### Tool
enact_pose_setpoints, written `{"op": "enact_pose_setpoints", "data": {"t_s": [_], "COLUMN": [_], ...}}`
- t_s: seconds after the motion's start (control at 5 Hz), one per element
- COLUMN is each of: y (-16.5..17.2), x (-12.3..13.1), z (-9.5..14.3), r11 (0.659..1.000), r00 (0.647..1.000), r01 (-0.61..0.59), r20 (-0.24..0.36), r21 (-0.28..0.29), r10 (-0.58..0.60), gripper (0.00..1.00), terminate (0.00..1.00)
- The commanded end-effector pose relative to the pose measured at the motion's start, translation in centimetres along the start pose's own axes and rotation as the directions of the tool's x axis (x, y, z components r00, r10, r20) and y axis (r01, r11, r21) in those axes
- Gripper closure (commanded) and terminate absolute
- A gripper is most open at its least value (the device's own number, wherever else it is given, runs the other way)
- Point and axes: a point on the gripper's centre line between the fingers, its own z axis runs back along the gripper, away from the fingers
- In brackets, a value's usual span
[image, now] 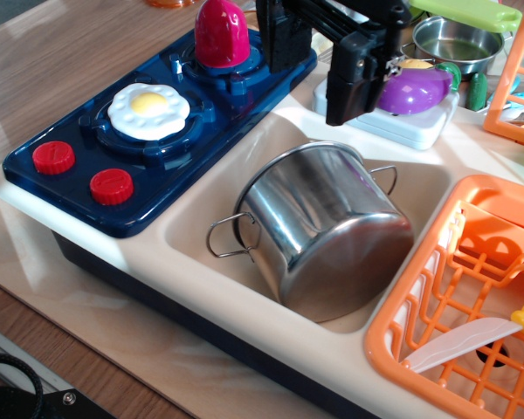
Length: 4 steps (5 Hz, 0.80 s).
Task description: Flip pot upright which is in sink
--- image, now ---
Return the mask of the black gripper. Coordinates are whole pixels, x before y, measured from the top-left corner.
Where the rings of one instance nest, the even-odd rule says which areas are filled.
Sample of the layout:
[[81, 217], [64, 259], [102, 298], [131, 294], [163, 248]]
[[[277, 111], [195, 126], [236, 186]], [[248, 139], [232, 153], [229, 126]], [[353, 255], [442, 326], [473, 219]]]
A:
[[312, 30], [334, 43], [327, 76], [326, 123], [340, 126], [372, 112], [399, 56], [411, 13], [406, 1], [256, 1], [265, 61], [289, 70], [311, 53]]

